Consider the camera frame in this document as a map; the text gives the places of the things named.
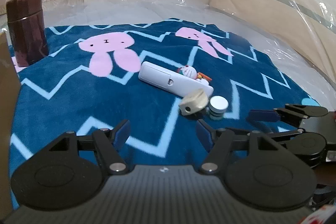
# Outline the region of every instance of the cardboard box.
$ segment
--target cardboard box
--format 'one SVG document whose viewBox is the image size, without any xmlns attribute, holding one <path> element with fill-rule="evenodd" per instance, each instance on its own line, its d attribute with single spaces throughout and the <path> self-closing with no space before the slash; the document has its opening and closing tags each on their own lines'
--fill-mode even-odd
<svg viewBox="0 0 336 224">
<path fill-rule="evenodd" d="M 11 127 L 21 83 L 9 54 L 6 34 L 0 33 L 0 219 L 12 210 L 8 156 Z"/>
</svg>

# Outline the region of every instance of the red object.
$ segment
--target red object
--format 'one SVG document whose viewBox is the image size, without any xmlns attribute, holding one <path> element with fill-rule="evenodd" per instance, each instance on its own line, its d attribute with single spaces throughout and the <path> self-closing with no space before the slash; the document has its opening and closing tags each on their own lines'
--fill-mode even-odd
<svg viewBox="0 0 336 224">
<path fill-rule="evenodd" d="M 202 78 L 204 78 L 206 81 L 208 82 L 212 81 L 212 79 L 209 76 L 206 76 L 204 73 L 199 72 L 198 74 L 201 75 Z"/>
<path fill-rule="evenodd" d="M 336 223 L 336 206 L 324 205 L 317 211 L 302 219 L 298 224 L 334 224 Z"/>
<path fill-rule="evenodd" d="M 44 33 L 41 0 L 10 0 L 7 20 L 15 58 L 19 67 L 27 67 L 49 54 Z"/>
</svg>

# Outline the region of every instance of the metal screw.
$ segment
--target metal screw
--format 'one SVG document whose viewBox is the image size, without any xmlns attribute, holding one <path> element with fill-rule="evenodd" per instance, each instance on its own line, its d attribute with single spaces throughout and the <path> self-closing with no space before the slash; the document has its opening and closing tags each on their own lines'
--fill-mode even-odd
<svg viewBox="0 0 336 224">
<path fill-rule="evenodd" d="M 166 172 L 169 171 L 169 169 L 168 169 L 167 167 L 161 167 L 159 170 L 160 170 L 162 173 L 166 173 Z"/>
<path fill-rule="evenodd" d="M 326 162 L 336 161 L 336 151 L 329 150 L 327 152 L 327 157 L 325 159 Z"/>
<path fill-rule="evenodd" d="M 207 162 L 207 163 L 205 163 L 205 164 L 202 164 L 201 167 L 202 167 L 202 169 L 203 169 L 204 171 L 207 171 L 207 172 L 213 172 L 213 171 L 216 171 L 217 168 L 218 168 L 217 164 L 214 164 L 214 163 L 212 163 L 212 162 Z"/>
<path fill-rule="evenodd" d="M 120 172 L 126 169 L 126 165 L 121 162 L 115 162 L 110 165 L 110 169 L 115 172 Z"/>
</svg>

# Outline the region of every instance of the black circular plate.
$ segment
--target black circular plate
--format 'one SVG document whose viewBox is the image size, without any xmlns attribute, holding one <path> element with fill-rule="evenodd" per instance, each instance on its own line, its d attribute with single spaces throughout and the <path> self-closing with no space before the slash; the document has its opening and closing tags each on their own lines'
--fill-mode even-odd
<svg viewBox="0 0 336 224">
<path fill-rule="evenodd" d="M 57 152 L 34 157 L 16 169 L 11 178 L 19 204 L 38 210 L 60 210 L 89 200 L 100 188 L 100 168 L 88 160 Z"/>
<path fill-rule="evenodd" d="M 329 113 L 329 110 L 322 106 L 305 106 L 305 115 L 311 117 L 322 117 Z"/>
<path fill-rule="evenodd" d="M 318 156 L 327 145 L 326 139 L 317 133 L 305 132 L 286 143 L 287 150 L 294 155 Z"/>
<path fill-rule="evenodd" d="M 294 155 L 263 151 L 227 167 L 228 190 L 249 206 L 287 211 L 307 203 L 316 188 L 314 172 Z"/>
</svg>

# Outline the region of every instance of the gray stripe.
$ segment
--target gray stripe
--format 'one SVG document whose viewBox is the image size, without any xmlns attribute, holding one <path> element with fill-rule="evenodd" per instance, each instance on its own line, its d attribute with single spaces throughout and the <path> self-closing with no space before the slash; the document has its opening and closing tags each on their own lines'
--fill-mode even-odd
<svg viewBox="0 0 336 224">
<path fill-rule="evenodd" d="M 295 3 L 294 1 L 291 0 L 277 0 L 283 4 L 286 4 L 287 6 L 294 8 L 305 15 L 309 16 L 313 20 L 317 21 L 318 23 L 321 23 L 323 26 L 327 27 L 329 30 L 331 30 L 334 34 L 336 34 L 336 26 L 333 25 L 331 22 L 326 20 L 324 17 L 321 17 L 317 13 L 313 12 L 312 10 L 309 10 L 308 8 Z"/>
<path fill-rule="evenodd" d="M 254 30 L 254 31 L 262 34 L 263 36 L 265 36 L 265 37 L 267 37 L 269 39 L 272 39 L 272 40 L 274 40 L 274 41 L 276 41 L 278 43 L 281 43 L 281 44 L 286 44 L 283 41 L 281 41 L 280 39 L 274 37 L 273 35 L 265 32 L 264 30 L 258 28 L 255 25 L 252 25 L 251 23 L 249 23 L 249 22 L 247 22 L 247 21 L 245 21 L 245 20 L 243 20 L 243 19 L 241 19 L 239 17 L 236 17 L 236 16 L 234 16 L 234 15 L 232 15 L 230 13 L 227 13 L 227 12 L 225 12 L 223 10 L 220 10 L 220 9 L 217 9 L 217 8 L 214 8 L 214 7 L 211 7 L 211 10 L 214 10 L 214 11 L 216 11 L 218 13 L 222 13 L 222 14 L 225 14 L 225 15 L 227 15 L 229 17 L 232 17 L 236 21 L 238 21 L 238 22 L 246 25 L 250 29 L 252 29 L 252 30 Z M 323 71 L 321 71 L 317 66 L 315 66 L 310 60 L 308 60 L 307 58 L 305 58 L 302 54 L 300 54 L 299 52 L 297 52 L 297 53 L 308 63 L 308 65 L 310 65 L 313 69 L 315 69 L 332 86 L 332 88 L 336 91 L 336 84 L 335 84 L 334 81 L 332 81 L 332 79 L 330 79 L 330 77 L 328 75 L 326 75 Z"/>
</svg>

